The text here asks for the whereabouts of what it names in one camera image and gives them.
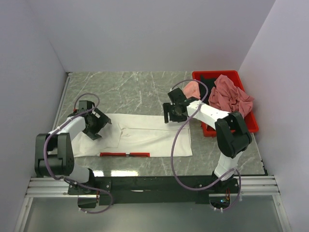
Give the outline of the white t shirt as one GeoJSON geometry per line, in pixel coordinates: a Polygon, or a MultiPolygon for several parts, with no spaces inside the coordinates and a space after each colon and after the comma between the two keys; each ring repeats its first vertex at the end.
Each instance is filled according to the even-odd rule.
{"type": "MultiPolygon", "coordinates": [[[[148,153],[151,158],[171,156],[172,143],[181,123],[165,124],[163,116],[108,114],[112,124],[101,129],[101,138],[91,141],[79,133],[72,141],[74,157],[101,153],[148,153]]],[[[181,130],[174,157],[192,156],[189,125],[181,130]]]]}

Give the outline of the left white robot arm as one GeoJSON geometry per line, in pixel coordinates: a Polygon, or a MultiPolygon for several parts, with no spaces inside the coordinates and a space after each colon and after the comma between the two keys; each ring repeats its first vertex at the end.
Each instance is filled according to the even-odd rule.
{"type": "Polygon", "coordinates": [[[91,141],[101,138],[99,131],[111,119],[95,107],[92,101],[79,101],[78,108],[68,115],[67,120],[49,133],[40,133],[35,142],[34,169],[37,177],[52,177],[77,182],[85,194],[96,190],[93,171],[74,163],[73,139],[83,134],[91,141]]]}

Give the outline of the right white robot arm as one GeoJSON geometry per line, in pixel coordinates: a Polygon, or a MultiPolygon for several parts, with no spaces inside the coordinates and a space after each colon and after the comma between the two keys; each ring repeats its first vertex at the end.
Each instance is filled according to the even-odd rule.
{"type": "Polygon", "coordinates": [[[227,112],[211,107],[203,101],[187,98],[180,88],[172,89],[168,93],[170,103],[164,103],[165,123],[184,122],[177,131],[171,148],[171,164],[177,138],[181,130],[191,119],[197,119],[216,131],[217,145],[220,150],[218,164],[213,171],[216,177],[212,180],[212,188],[218,193],[229,187],[230,179],[236,171],[238,160],[252,142],[251,134],[240,112],[227,112]]]}

